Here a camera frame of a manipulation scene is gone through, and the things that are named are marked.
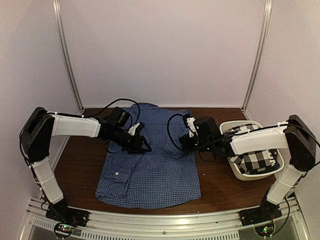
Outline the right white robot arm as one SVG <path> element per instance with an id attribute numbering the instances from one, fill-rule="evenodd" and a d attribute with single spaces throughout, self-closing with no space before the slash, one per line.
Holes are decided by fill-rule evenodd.
<path id="1" fill-rule="evenodd" d="M 304 122 L 291 115 L 276 125 L 262 127 L 250 120 L 226 121 L 220 125 L 212 117 L 198 119 L 185 115 L 188 134 L 179 138 L 182 152 L 212 152 L 215 157 L 251 156 L 266 150 L 289 149 L 289 164 L 281 167 L 281 175 L 266 192 L 256 210 L 259 220 L 268 220 L 288 192 L 311 169 L 318 165 L 316 149 L 320 144 Z"/>

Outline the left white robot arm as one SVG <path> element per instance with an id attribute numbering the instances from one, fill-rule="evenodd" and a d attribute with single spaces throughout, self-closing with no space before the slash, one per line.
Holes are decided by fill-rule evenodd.
<path id="1" fill-rule="evenodd" d="M 109 116 L 99 118 L 49 112 L 37 107 L 19 134 L 19 149 L 26 165 L 41 187 L 49 210 L 61 222 L 72 218 L 72 211 L 58 185 L 49 160 L 51 139 L 57 136 L 80 136 L 112 141 L 129 154 L 144 154 L 152 148 L 140 134 L 144 124 L 138 121 L 124 129 L 130 114 L 116 107 Z"/>

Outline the blue checked long sleeve shirt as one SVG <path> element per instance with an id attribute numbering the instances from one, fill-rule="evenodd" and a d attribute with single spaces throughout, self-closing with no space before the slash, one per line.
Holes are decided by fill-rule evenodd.
<path id="1" fill-rule="evenodd" d="M 141 131 L 151 152 L 128 154 L 111 142 L 95 197 L 122 208 L 161 209 L 199 199 L 201 187 L 194 154 L 176 148 L 189 130 L 183 122 L 191 112 L 151 103 L 125 109 L 145 126 Z"/>

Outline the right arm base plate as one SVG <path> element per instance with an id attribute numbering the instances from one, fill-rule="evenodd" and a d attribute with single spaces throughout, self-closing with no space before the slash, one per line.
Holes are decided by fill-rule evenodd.
<path id="1" fill-rule="evenodd" d="M 274 218 L 282 216 L 281 210 L 269 207 L 254 207 L 239 212 L 242 226 L 256 225 L 264 222 L 271 222 Z"/>

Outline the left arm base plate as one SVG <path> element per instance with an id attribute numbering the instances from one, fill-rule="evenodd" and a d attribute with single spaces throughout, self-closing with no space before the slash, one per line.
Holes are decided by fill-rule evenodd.
<path id="1" fill-rule="evenodd" d="M 45 216 L 48 219 L 63 222 L 68 225 L 86 227 L 89 219 L 89 212 L 70 207 L 62 209 L 49 207 Z"/>

